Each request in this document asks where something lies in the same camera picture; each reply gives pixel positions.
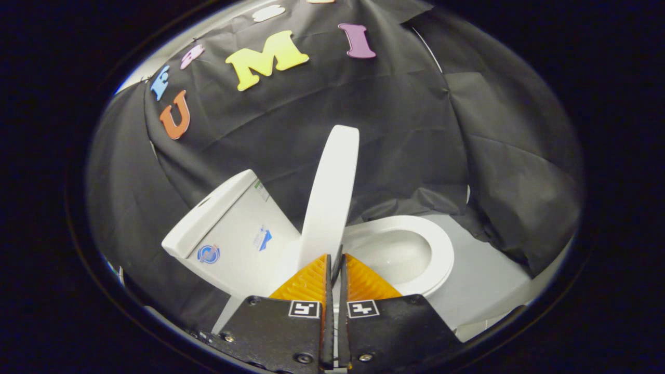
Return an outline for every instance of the white toilet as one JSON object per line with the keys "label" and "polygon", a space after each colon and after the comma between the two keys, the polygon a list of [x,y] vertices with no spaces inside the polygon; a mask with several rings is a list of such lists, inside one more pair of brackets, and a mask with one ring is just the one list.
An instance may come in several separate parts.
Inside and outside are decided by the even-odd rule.
{"label": "white toilet", "polygon": [[256,174],[246,170],[206,196],[164,238],[162,247],[171,256],[231,295],[215,328],[221,328],[247,296],[271,295],[319,256],[330,254],[335,263],[340,244],[343,252],[368,265],[402,295],[427,297],[445,282],[454,255],[450,239],[433,222],[394,216],[344,227],[358,140],[355,128],[333,128],[302,234]]}

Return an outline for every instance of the letter m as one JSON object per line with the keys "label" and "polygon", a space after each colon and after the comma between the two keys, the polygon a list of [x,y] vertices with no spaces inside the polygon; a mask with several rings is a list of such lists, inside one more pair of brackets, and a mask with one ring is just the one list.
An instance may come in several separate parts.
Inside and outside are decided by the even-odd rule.
{"label": "letter m", "polygon": [[249,68],[270,77],[273,73],[273,60],[277,59],[277,70],[284,71],[309,60],[309,56],[300,53],[291,41],[291,31],[281,31],[265,40],[263,52],[243,48],[226,59],[233,64],[238,74],[238,90],[244,91],[259,82],[259,76],[251,73]]}

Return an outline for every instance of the black cloth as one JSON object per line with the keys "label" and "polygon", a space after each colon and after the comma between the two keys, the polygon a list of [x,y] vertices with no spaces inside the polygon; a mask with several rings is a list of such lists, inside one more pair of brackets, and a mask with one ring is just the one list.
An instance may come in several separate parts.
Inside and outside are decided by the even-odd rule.
{"label": "black cloth", "polygon": [[[273,19],[255,23],[248,12],[198,37],[166,63],[160,101],[150,85],[161,67],[117,94],[100,122],[88,170],[95,239],[157,309],[212,327],[227,295],[171,258],[162,239],[248,168],[301,227],[336,124],[360,131],[350,224],[439,212],[533,275],[556,257],[581,211],[579,150],[554,94],[521,59],[420,1],[280,4],[286,12]],[[364,25],[376,58],[347,56],[340,23]],[[309,61],[259,75],[258,84],[238,91],[226,58],[242,48],[261,51],[284,30]],[[205,52],[180,70],[197,44]],[[159,115],[181,90],[191,122],[172,140]],[[172,113],[179,123],[178,110]]]}

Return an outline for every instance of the pink letter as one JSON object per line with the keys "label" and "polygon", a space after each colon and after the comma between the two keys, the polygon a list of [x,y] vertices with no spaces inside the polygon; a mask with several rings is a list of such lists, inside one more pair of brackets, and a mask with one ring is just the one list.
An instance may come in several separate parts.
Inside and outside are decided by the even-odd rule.
{"label": "pink letter", "polygon": [[344,30],[351,49],[346,52],[349,57],[354,59],[371,59],[376,57],[376,53],[370,49],[365,37],[367,28],[363,25],[351,25],[350,23],[341,23],[340,29]]}

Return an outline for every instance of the toilet tank lid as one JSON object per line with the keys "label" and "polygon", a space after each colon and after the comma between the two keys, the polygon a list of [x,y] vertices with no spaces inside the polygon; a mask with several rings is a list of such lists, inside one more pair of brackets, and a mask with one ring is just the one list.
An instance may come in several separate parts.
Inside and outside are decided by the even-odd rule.
{"label": "toilet tank lid", "polygon": [[187,258],[203,237],[256,181],[254,171],[245,170],[220,184],[196,204],[162,240],[162,247],[177,258]]}

